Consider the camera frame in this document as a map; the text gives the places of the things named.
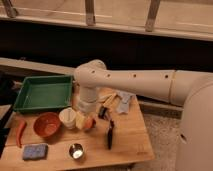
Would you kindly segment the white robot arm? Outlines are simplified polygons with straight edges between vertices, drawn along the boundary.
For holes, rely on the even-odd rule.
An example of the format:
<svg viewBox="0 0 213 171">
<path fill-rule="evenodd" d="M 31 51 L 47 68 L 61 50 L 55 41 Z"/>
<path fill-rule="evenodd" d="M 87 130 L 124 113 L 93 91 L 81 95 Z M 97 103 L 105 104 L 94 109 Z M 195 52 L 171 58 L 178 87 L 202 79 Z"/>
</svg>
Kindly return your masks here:
<svg viewBox="0 0 213 171">
<path fill-rule="evenodd" d="M 213 73 L 183 70 L 109 70 L 92 60 L 74 70 L 78 108 L 89 111 L 99 87 L 122 90 L 183 108 L 176 171 L 213 171 Z"/>
</svg>

